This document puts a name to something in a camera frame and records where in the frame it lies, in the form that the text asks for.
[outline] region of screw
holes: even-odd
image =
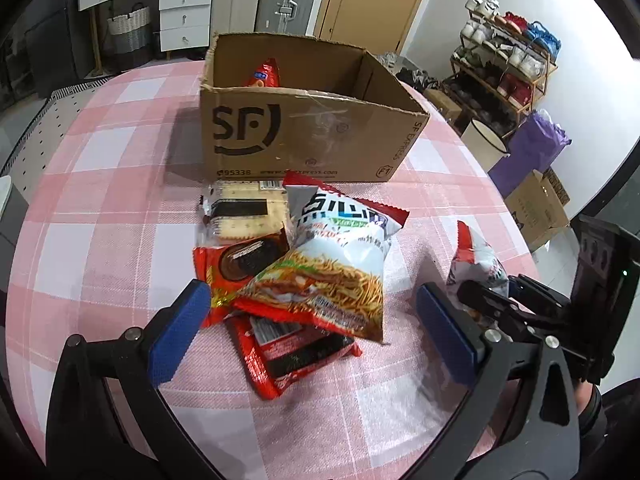
[[[137,326],[127,328],[124,333],[124,339],[127,341],[137,341],[142,337],[142,329]]]
[[[558,338],[554,335],[546,336],[545,343],[549,348],[558,348],[560,346],[560,342],[558,341]]]
[[[82,341],[82,336],[79,334],[72,334],[66,340],[67,346],[78,346]]]
[[[490,328],[484,333],[484,338],[491,343],[497,343],[502,339],[502,334],[497,330]]]

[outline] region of cracker package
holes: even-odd
[[[355,199],[308,176],[284,179],[291,248],[232,301],[254,316],[381,342],[383,264],[409,213]]]
[[[288,223],[289,207],[281,180],[219,180],[200,197],[201,246],[234,244],[279,232]]]

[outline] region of blue gripper pad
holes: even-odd
[[[446,308],[426,285],[418,289],[415,309],[453,380],[472,387],[476,382],[478,355]]]
[[[147,374],[154,388],[174,378],[175,371],[211,308],[211,289],[193,280],[170,309],[174,310],[148,355]]]

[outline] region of printed phone number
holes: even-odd
[[[220,175],[251,175],[250,170],[219,170],[218,176]]]

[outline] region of wooden door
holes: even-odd
[[[322,0],[322,4],[317,36],[382,54],[400,51],[420,0]]]

